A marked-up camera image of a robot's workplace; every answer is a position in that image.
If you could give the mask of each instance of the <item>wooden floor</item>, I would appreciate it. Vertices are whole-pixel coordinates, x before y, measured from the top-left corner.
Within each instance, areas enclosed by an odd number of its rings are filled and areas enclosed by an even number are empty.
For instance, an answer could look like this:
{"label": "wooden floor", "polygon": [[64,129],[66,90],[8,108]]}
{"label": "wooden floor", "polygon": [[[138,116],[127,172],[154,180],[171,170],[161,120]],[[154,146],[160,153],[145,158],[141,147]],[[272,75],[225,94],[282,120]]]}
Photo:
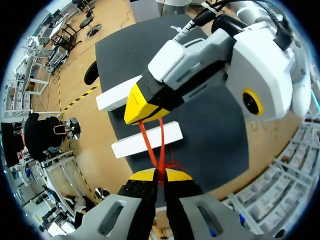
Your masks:
{"label": "wooden floor", "polygon": [[[70,52],[67,62],[61,67],[60,99],[62,109],[91,88],[91,86],[85,85],[84,75],[88,67],[96,60],[95,43],[119,31],[122,27],[135,24],[126,1],[97,0],[95,6],[96,8],[93,10],[95,18],[91,25],[102,24],[102,29],[91,38],[86,36],[88,27],[80,31],[77,39],[82,40],[82,43]],[[189,14],[194,16],[195,12],[190,10]],[[73,18],[72,26],[79,29],[79,24],[85,18],[84,13],[78,13]],[[207,24],[203,29],[207,34],[210,34],[211,25]],[[36,112],[59,111],[57,75],[49,77],[44,69],[39,69],[36,77],[49,81],[49,85],[42,95],[32,97],[33,109]],[[74,149],[76,161],[90,188],[94,190],[97,187],[102,187],[111,193],[117,193],[121,185],[125,184],[132,174],[132,170],[125,158],[116,159],[114,157],[111,144],[117,141],[117,138],[107,112],[98,111],[96,104],[96,96],[101,93],[101,88],[98,87],[68,109],[63,118],[76,117],[80,121],[81,137],[78,141],[71,141],[70,145]],[[230,192],[238,191],[254,180],[286,146],[300,122],[301,119],[291,113],[288,113],[284,119],[277,121],[265,123],[247,121],[249,169],[229,183],[214,189],[212,194],[223,199]],[[68,149],[66,142],[62,149]],[[92,198],[77,169],[69,165],[68,170],[87,196]],[[58,190],[63,194],[74,195],[60,169],[56,169],[51,175]]]}

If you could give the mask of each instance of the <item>white foam block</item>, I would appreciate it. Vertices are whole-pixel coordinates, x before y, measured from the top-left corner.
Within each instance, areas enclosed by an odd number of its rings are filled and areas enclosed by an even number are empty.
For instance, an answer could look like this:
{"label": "white foam block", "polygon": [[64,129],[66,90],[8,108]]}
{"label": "white foam block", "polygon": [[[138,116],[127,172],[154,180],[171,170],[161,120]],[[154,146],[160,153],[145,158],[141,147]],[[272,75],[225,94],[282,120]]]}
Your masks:
{"label": "white foam block", "polygon": [[128,95],[132,87],[142,75],[131,78],[96,97],[99,111],[112,111],[127,104]]}
{"label": "white foam block", "polygon": [[[184,138],[177,121],[172,121],[163,125],[163,130],[164,144],[173,143]],[[160,126],[147,130],[146,134],[153,149],[161,146]],[[148,150],[141,132],[116,141],[111,147],[117,159]]]}

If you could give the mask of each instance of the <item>yellow camera ring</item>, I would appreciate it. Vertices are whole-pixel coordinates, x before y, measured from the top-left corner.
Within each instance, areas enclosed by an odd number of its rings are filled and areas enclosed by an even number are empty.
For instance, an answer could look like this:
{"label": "yellow camera ring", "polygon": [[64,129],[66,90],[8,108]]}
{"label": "yellow camera ring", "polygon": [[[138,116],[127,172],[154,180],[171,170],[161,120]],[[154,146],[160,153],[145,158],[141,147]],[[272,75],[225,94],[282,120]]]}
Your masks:
{"label": "yellow camera ring", "polygon": [[245,88],[242,93],[243,103],[250,113],[257,116],[264,114],[264,106],[256,92],[250,88]]}

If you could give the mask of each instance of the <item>red string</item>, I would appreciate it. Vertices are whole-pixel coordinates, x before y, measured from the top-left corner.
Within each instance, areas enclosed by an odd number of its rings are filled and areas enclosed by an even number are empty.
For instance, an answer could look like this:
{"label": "red string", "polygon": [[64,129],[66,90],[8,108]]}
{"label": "red string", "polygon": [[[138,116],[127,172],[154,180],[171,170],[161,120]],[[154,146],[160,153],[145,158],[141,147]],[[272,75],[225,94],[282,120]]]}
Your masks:
{"label": "red string", "polygon": [[165,131],[162,117],[159,118],[159,123],[161,128],[161,150],[158,168],[158,181],[163,182],[165,180]]}
{"label": "red string", "polygon": [[139,121],[139,127],[140,127],[140,130],[141,130],[144,142],[146,144],[146,148],[148,149],[149,156],[151,158],[151,162],[156,168],[158,168],[158,163],[157,163],[154,151],[153,151],[153,149],[152,149],[152,147],[150,145],[150,142],[149,142],[149,139],[148,139],[148,136],[147,136],[147,132],[146,132],[144,123],[142,121]]}
{"label": "red string", "polygon": [[149,156],[151,158],[151,162],[158,169],[159,186],[161,188],[163,188],[166,168],[180,168],[183,172],[185,171],[185,169],[179,161],[174,160],[174,152],[173,152],[172,147],[170,148],[171,160],[168,163],[165,163],[165,131],[164,131],[164,121],[163,121],[162,117],[159,118],[159,123],[160,123],[160,128],[161,128],[161,150],[160,150],[159,163],[157,163],[154,151],[151,147],[144,123],[142,121],[139,121],[139,127],[141,130],[144,142],[146,144],[146,148],[148,150]]}

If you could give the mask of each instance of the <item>black tabletop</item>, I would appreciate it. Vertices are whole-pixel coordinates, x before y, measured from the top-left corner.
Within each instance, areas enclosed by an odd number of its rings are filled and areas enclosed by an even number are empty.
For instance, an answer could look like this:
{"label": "black tabletop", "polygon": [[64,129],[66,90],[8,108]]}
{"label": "black tabletop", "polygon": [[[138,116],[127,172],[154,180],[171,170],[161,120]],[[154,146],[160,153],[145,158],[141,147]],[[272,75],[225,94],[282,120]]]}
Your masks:
{"label": "black tabletop", "polygon": [[[153,56],[176,35],[170,26],[183,27],[190,17],[173,15],[143,21],[117,31],[95,45],[102,92],[140,75]],[[207,38],[199,28],[181,43]],[[140,132],[138,126],[124,122],[125,106],[109,112],[118,140]],[[248,140],[241,108],[225,86],[215,86],[192,101],[184,103],[164,118],[177,121],[183,139],[166,145],[166,161],[179,161],[204,192],[236,178],[249,167]],[[145,124],[157,127],[158,121]],[[160,155],[160,148],[154,149]],[[148,152],[126,157],[132,171],[152,168]],[[164,206],[162,193],[157,206]]]}

